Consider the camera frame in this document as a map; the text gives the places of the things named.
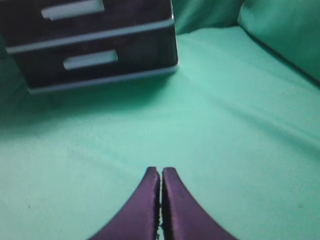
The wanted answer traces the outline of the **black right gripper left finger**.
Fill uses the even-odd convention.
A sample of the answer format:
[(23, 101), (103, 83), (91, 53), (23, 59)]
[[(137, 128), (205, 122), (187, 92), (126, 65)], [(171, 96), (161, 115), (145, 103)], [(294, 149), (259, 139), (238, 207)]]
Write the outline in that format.
[(155, 240), (160, 222), (161, 179), (150, 166), (139, 185), (116, 213), (91, 240)]

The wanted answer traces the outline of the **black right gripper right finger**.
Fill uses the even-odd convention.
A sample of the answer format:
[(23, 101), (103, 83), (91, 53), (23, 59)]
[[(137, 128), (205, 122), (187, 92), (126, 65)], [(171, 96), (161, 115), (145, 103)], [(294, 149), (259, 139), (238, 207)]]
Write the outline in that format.
[(191, 195), (177, 170), (162, 171), (162, 229), (166, 240), (234, 240)]

